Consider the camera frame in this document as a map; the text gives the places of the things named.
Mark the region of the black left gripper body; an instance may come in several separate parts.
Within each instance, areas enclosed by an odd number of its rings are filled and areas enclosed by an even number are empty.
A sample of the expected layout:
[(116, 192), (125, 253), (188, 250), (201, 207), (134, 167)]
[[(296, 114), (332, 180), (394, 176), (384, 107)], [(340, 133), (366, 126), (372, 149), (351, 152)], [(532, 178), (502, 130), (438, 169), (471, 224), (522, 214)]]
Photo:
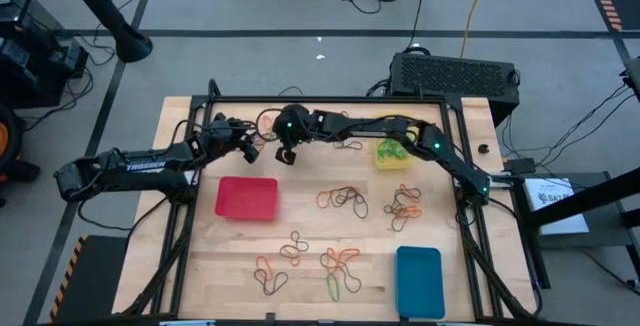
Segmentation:
[(212, 124), (202, 133), (202, 146), (205, 151), (207, 163), (216, 161), (228, 153), (240, 150), (244, 159), (249, 163), (254, 163), (259, 151), (253, 146), (246, 146), (243, 138), (248, 135), (234, 128), (234, 125), (241, 122), (240, 119), (214, 120)]

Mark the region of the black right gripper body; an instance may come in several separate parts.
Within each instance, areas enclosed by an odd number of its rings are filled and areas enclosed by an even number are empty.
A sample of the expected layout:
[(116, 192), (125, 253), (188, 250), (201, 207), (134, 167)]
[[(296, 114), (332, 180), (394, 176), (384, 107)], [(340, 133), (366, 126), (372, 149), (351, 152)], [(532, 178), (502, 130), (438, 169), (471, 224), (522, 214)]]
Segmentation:
[(276, 151), (278, 161), (293, 165), (296, 159), (293, 149), (301, 143), (312, 141), (310, 120), (309, 110), (301, 104), (290, 104), (281, 110), (273, 124), (273, 132), (281, 142)]

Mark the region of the red plastic basket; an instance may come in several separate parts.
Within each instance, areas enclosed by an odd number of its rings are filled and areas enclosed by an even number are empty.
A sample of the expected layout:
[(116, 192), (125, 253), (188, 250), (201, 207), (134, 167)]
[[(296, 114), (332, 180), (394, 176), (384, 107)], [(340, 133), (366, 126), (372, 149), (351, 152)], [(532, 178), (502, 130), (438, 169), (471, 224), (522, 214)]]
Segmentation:
[(273, 221), (278, 201), (276, 179), (225, 176), (218, 184), (214, 212), (227, 219)]

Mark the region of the yellow plastic basket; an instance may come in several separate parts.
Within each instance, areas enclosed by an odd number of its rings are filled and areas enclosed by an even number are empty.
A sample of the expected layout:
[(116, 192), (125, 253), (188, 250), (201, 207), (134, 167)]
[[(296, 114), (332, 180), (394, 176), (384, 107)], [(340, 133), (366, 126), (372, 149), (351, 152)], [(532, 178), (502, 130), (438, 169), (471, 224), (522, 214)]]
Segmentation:
[(396, 160), (396, 159), (389, 159), (386, 162), (379, 162), (377, 160), (377, 152), (376, 152), (376, 147), (378, 145), (379, 142), (383, 141), (385, 139), (378, 139), (377, 141), (374, 142), (374, 163), (375, 166), (378, 169), (381, 170), (401, 170), (401, 169), (406, 169), (408, 168), (411, 163), (412, 163), (412, 158), (413, 156), (410, 154), (410, 156), (406, 159), (402, 159), (402, 160)]

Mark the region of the black floor stand pole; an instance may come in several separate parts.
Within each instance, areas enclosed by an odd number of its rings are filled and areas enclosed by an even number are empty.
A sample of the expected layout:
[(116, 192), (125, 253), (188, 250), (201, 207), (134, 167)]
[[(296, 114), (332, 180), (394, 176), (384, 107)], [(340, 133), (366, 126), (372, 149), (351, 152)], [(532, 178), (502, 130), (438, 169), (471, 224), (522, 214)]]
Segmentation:
[(153, 49), (151, 40), (135, 30), (112, 0), (83, 0), (115, 40), (115, 52), (124, 63), (146, 58)]

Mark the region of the black computer case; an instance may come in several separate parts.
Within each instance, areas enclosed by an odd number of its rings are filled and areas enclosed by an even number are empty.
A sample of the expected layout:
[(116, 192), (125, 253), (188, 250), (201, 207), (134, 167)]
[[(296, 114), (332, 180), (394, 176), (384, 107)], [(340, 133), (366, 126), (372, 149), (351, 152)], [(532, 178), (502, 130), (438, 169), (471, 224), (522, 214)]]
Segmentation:
[(485, 98), (494, 125), (520, 104), (520, 73), (512, 63), (397, 53), (390, 65), (387, 96)]

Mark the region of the blue plastic basket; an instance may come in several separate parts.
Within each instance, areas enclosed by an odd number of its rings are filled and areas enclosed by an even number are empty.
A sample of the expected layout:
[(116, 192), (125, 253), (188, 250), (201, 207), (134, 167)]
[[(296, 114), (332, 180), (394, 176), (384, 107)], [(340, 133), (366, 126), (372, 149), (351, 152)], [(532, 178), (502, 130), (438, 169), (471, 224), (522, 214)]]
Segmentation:
[(435, 248), (400, 246), (395, 255), (395, 304), (406, 318), (445, 317), (441, 253)]

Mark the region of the black equipment cart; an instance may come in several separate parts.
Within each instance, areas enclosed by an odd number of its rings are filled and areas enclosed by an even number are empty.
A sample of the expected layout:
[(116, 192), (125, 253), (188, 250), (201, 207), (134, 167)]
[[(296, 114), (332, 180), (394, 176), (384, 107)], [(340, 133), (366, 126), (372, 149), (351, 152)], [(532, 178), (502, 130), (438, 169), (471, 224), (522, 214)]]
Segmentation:
[(56, 106), (84, 74), (88, 53), (37, 0), (0, 0), (0, 102), (14, 109)]

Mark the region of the orange black wheeled machine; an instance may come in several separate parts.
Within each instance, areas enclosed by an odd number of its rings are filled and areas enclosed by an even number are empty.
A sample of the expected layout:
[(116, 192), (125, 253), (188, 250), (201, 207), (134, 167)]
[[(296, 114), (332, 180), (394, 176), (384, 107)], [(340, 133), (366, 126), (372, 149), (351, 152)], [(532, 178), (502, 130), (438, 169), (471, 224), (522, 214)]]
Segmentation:
[(8, 181), (31, 183), (40, 167), (21, 159), (25, 121), (0, 103), (0, 185)]

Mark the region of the black power adapter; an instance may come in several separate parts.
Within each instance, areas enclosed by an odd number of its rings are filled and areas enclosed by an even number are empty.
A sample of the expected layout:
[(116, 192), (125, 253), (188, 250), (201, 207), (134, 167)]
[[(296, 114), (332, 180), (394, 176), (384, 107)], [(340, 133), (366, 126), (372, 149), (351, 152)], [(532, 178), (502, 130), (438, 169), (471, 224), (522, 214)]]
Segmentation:
[(504, 171), (512, 175), (533, 174), (536, 172), (536, 162), (532, 158), (504, 159)]

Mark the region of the white printed sheet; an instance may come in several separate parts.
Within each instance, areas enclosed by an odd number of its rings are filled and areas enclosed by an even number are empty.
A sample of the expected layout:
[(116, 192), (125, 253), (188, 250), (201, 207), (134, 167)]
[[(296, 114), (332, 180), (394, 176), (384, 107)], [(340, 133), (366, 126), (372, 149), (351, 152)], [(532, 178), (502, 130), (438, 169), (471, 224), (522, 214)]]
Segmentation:
[[(541, 210), (555, 202), (574, 195), (567, 178), (527, 178), (524, 190), (532, 211)], [(574, 215), (560, 221), (542, 225), (542, 235), (562, 235), (588, 233), (589, 228), (582, 214)]]

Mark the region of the black metal beam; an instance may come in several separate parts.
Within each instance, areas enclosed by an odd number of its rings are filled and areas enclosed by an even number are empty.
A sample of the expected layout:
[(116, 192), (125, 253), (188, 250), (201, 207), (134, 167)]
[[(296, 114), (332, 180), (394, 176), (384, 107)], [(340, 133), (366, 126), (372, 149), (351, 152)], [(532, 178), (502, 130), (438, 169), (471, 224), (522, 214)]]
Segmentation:
[(526, 224), (532, 228), (538, 228), (638, 193), (640, 193), (640, 167), (533, 211), (525, 218)]

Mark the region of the dark grey floor platform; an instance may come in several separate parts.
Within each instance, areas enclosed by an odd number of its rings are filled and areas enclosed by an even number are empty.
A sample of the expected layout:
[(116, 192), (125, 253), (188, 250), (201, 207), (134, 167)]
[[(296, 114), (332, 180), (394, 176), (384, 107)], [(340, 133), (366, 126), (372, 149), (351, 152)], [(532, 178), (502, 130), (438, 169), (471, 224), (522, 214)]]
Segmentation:
[(528, 175), (522, 181), (518, 181), (512, 191), (516, 212), (521, 220), (521, 236), (528, 257), (529, 267), (534, 279), (539, 285), (548, 289), (550, 281), (542, 257), (544, 248), (589, 248), (589, 247), (624, 247), (632, 262), (636, 276), (640, 278), (640, 240), (633, 234), (635, 228), (640, 228), (640, 208), (626, 211), (621, 201), (615, 201), (599, 208), (581, 213), (589, 228), (588, 233), (542, 235), (539, 228), (532, 228), (526, 224), (525, 218), (533, 212), (524, 190), (524, 181), (527, 178), (567, 178), (574, 194), (598, 185), (615, 177), (609, 173), (566, 173), (558, 176), (542, 174), (539, 176)]

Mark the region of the grey device edge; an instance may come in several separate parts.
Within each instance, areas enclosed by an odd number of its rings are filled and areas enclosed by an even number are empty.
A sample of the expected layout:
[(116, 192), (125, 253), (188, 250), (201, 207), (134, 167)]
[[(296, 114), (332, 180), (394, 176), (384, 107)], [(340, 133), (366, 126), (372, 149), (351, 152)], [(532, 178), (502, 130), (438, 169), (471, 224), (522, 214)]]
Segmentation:
[(640, 103), (640, 56), (625, 60), (624, 67), (625, 70), (620, 73), (620, 76)]

